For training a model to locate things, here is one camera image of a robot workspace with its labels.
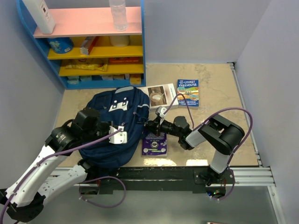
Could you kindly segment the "purple paperback book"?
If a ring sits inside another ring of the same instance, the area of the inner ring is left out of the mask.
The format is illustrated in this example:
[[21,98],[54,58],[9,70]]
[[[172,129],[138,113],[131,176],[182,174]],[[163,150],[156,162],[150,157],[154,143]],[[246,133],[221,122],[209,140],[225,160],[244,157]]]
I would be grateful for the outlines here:
[[142,139],[142,156],[166,158],[167,152],[167,134],[161,132],[156,136],[154,133],[147,132]]

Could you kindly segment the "navy blue student backpack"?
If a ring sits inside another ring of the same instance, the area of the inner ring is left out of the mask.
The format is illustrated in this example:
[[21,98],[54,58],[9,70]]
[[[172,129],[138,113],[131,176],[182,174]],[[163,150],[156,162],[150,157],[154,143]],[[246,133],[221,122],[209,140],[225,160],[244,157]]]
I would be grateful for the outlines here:
[[127,142],[111,144],[103,141],[80,149],[82,158],[100,168],[119,168],[127,164],[136,151],[149,118],[149,96],[136,87],[127,86],[94,95],[87,107],[99,111],[102,121],[111,121],[114,126],[122,127],[121,134],[127,133]]

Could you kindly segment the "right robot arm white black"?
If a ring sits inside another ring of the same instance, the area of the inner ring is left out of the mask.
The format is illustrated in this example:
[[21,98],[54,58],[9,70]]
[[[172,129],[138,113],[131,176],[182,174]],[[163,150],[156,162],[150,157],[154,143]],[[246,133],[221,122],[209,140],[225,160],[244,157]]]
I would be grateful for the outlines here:
[[175,117],[172,123],[157,116],[148,121],[145,128],[155,135],[163,132],[178,137],[179,145],[185,150],[192,150],[205,141],[209,142],[215,148],[214,157],[207,170],[199,174],[199,178],[207,186],[224,179],[229,158],[245,135],[240,126],[219,114],[194,130],[184,116]]

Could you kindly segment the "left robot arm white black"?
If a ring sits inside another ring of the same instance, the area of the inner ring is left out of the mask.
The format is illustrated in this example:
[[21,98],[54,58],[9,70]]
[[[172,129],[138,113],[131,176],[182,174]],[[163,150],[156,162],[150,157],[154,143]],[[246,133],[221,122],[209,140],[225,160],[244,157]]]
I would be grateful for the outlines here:
[[0,203],[4,208],[0,216],[7,213],[15,222],[27,223],[41,213],[47,202],[70,186],[94,182],[96,167],[89,160],[80,160],[65,175],[51,181],[47,178],[72,152],[108,139],[111,126],[111,121],[101,121],[97,110],[85,108],[74,119],[55,128],[24,174],[11,187],[1,189]]

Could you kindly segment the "white coffee photo book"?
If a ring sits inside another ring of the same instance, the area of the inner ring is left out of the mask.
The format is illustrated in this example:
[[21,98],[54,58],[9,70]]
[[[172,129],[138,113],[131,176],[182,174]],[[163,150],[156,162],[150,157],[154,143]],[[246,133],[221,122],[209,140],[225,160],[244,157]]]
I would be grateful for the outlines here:
[[176,96],[174,84],[140,87],[149,96],[149,109],[155,111],[158,107],[168,108]]

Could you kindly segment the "blue treehouse book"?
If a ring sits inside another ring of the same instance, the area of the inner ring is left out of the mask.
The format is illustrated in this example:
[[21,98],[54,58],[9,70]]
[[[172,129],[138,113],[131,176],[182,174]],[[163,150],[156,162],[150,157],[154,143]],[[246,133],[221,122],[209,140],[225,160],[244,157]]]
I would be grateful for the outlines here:
[[188,106],[190,109],[199,108],[199,80],[197,79],[178,79],[177,80],[177,93],[184,95],[178,96],[178,106],[185,108]]

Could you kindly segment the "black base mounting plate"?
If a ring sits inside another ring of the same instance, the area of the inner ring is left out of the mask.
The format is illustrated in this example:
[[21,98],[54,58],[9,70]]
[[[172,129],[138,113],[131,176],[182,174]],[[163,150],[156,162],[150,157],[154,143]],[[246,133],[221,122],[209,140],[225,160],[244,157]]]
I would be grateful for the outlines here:
[[226,170],[221,180],[207,186],[199,174],[207,166],[174,166],[174,167],[120,167],[104,169],[99,175],[93,171],[80,184],[97,186],[100,194],[112,194],[114,190],[127,191],[191,191],[195,194],[224,194],[226,187],[235,184],[231,170]]

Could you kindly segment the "yellow snack packet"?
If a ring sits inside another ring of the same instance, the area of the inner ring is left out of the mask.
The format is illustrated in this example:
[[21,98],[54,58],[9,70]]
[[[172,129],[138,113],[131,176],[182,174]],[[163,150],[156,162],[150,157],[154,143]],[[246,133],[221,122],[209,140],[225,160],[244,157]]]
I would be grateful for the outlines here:
[[107,66],[107,58],[81,58],[67,59],[65,68],[70,70],[99,70],[106,72]]

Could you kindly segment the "red flat box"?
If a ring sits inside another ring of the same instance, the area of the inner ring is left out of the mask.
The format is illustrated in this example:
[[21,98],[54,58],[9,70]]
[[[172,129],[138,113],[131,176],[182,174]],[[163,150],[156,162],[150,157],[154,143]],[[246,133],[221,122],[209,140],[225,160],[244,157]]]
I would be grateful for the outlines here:
[[138,63],[140,59],[140,57],[111,57],[108,61],[109,63]]

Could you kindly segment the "blue shelf unit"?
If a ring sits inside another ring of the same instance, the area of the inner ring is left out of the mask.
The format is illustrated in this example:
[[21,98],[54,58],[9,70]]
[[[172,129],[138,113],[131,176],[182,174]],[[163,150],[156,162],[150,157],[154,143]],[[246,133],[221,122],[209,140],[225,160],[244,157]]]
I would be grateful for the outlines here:
[[[146,85],[144,2],[138,7],[127,7],[128,29],[118,32],[114,29],[110,8],[61,8],[49,9],[56,26],[52,34],[44,35],[36,25],[22,0],[16,1],[19,18],[44,60],[65,89],[117,88],[128,85]],[[130,44],[114,47],[109,36],[129,35]],[[80,46],[86,37],[98,36],[90,55],[80,54]],[[47,38],[69,37],[73,49],[66,54],[57,54],[50,47]],[[138,63],[109,63],[106,72],[99,70],[66,69],[67,59],[140,57]]]

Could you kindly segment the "orange white carton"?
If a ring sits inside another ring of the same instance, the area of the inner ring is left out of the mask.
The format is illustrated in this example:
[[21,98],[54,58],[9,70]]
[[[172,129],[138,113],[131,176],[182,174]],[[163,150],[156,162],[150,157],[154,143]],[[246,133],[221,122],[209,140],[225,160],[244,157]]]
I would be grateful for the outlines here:
[[80,54],[85,55],[85,56],[90,55],[93,47],[95,46],[96,42],[98,41],[98,38],[99,38],[98,36],[86,37],[79,48]]

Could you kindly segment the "blue snack canister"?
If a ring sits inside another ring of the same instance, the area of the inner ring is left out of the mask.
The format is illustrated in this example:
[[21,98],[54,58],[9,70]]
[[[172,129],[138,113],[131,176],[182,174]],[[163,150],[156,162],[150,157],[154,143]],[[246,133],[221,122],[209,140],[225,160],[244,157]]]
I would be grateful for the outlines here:
[[50,47],[57,54],[66,54],[73,49],[73,41],[69,37],[47,38]]

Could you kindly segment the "white cylindrical jar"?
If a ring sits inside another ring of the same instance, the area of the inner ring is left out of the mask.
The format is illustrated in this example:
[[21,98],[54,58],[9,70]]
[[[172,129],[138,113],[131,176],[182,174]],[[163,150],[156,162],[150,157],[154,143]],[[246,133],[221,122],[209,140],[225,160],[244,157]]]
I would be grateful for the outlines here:
[[129,35],[112,35],[109,36],[109,40],[112,46],[114,47],[126,47],[130,44]]

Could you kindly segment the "clear plastic water bottle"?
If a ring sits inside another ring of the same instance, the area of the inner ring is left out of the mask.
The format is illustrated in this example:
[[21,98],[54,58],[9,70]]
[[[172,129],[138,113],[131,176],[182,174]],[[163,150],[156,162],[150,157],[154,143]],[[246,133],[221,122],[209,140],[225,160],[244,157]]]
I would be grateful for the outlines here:
[[128,28],[125,0],[109,0],[114,28],[117,31],[125,31]]

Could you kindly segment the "aluminium rail frame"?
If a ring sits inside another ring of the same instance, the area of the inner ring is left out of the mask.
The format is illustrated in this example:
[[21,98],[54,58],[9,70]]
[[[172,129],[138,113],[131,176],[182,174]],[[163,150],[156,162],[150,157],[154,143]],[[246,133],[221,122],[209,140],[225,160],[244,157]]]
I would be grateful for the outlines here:
[[[187,120],[198,125],[210,114],[228,107],[223,116],[248,130],[249,117],[239,110],[243,99],[232,63],[149,63],[145,68],[146,85],[176,84],[178,79],[199,80],[199,108],[193,109]],[[133,223],[205,224],[282,224],[284,219],[277,210],[277,195],[270,168],[262,166],[254,138],[249,136],[231,161],[235,185],[228,184],[229,196],[221,201],[209,199],[202,185],[195,183],[193,171],[205,168],[212,161],[214,149],[204,142],[191,151],[183,150],[174,137],[168,137],[169,151],[165,159],[142,157],[137,148],[131,161],[118,173],[122,180],[105,180],[97,202],[106,202],[111,194],[126,187],[132,191],[179,192],[190,197],[174,201],[163,213],[153,212],[150,217],[138,218],[149,205],[140,204],[132,215]]]

